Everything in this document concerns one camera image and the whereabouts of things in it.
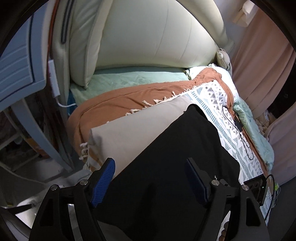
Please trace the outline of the right pink curtain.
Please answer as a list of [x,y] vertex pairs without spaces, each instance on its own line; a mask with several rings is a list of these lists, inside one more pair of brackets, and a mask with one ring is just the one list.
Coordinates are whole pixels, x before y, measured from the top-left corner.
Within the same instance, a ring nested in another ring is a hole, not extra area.
[[295,178],[295,113],[294,104],[265,133],[274,151],[271,173],[279,185]]

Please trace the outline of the mint green duvet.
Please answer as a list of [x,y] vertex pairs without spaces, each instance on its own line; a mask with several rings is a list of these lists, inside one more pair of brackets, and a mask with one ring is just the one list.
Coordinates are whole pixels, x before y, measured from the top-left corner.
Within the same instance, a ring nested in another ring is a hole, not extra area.
[[251,138],[259,156],[266,165],[267,171],[271,172],[274,165],[274,151],[268,140],[261,134],[249,106],[240,98],[234,102],[233,110],[238,114],[239,120],[243,124],[243,127]]

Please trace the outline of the patterned white bedspread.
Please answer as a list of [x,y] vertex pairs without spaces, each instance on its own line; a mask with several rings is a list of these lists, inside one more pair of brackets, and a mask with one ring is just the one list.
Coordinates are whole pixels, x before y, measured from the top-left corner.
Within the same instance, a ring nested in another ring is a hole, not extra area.
[[186,88],[183,95],[188,95],[192,103],[196,104],[204,112],[206,118],[217,128],[221,145],[240,165],[240,183],[261,174],[267,177],[267,195],[260,210],[263,217],[269,219],[269,212],[273,202],[273,179],[243,127],[242,137],[250,143],[252,149],[247,149],[248,154],[250,156],[254,154],[254,159],[251,161],[247,157],[239,133],[231,124],[234,121],[235,115],[239,119],[238,114],[233,110],[233,105],[234,102],[240,99],[240,96],[234,84],[231,83],[228,87],[230,92],[226,93],[220,84],[216,80],[213,80],[199,86]]

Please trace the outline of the cream padded headboard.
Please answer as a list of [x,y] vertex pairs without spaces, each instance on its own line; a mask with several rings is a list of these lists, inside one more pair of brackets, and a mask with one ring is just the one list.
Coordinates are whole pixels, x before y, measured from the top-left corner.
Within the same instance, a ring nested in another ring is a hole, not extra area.
[[231,49],[214,1],[60,1],[52,53],[60,89],[123,66],[190,68]]

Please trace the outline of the folded beige cloth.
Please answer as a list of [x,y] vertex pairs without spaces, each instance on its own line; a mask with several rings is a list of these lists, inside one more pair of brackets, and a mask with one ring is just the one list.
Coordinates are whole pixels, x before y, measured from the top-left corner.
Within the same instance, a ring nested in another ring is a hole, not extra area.
[[107,158],[112,158],[118,175],[191,103],[188,95],[180,95],[92,128],[88,142],[81,144],[87,153],[84,169],[98,170]]

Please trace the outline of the pink curtain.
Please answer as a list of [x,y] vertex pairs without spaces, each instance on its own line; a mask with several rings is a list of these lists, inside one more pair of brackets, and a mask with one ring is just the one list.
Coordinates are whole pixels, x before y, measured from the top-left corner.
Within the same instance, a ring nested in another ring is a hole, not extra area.
[[274,151],[271,173],[279,185],[295,178],[295,113],[294,104],[265,133]]
[[233,60],[232,79],[240,97],[258,118],[273,103],[295,62],[295,51],[263,11],[248,26]]

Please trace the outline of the hanging cream cloth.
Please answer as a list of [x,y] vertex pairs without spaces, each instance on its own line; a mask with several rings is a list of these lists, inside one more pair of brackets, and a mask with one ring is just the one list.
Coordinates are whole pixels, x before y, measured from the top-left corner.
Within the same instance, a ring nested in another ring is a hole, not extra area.
[[258,6],[252,1],[245,1],[242,8],[233,19],[233,23],[240,27],[248,27],[258,11]]

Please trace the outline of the grey-blue bedside drawer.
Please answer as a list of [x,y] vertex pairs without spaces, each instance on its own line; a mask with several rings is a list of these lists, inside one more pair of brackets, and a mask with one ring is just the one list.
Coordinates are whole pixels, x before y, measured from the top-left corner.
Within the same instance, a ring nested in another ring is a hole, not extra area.
[[11,108],[20,124],[65,170],[72,171],[71,161],[64,160],[36,123],[25,98],[45,88],[50,20],[53,9],[39,8],[16,32],[1,56],[1,110]]

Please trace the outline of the left pink curtain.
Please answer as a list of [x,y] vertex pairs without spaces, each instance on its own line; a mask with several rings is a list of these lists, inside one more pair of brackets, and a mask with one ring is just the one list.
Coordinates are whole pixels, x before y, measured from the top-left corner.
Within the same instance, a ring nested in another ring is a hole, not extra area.
[[273,103],[295,62],[295,51],[263,11],[248,26],[233,60],[232,79],[240,97],[258,118]]

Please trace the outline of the pink plush blanket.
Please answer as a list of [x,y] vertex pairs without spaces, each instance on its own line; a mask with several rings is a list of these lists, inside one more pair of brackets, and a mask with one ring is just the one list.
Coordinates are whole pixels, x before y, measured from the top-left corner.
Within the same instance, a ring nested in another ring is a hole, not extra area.
[[270,113],[268,110],[265,110],[262,115],[255,119],[255,122],[259,128],[259,131],[262,135],[265,134],[268,127],[276,121],[276,117]]

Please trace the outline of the black button-up shirt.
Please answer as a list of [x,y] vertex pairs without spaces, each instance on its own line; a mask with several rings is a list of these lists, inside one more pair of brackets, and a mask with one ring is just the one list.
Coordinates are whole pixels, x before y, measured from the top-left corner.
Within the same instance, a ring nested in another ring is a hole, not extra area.
[[208,205],[187,176],[188,158],[211,178],[239,186],[239,163],[192,104],[111,181],[97,206],[98,220],[131,240],[198,240]]

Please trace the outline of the rust orange blanket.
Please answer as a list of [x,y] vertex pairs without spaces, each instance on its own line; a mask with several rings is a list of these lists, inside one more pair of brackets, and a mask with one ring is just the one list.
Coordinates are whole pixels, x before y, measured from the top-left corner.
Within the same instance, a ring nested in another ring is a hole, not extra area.
[[227,94],[226,106],[232,111],[239,94],[228,71],[221,67],[198,66],[182,69],[142,70],[130,68],[100,71],[93,75],[86,89],[71,84],[77,107],[67,120],[71,145],[85,162],[87,142],[92,128],[142,110],[203,83],[217,80]]

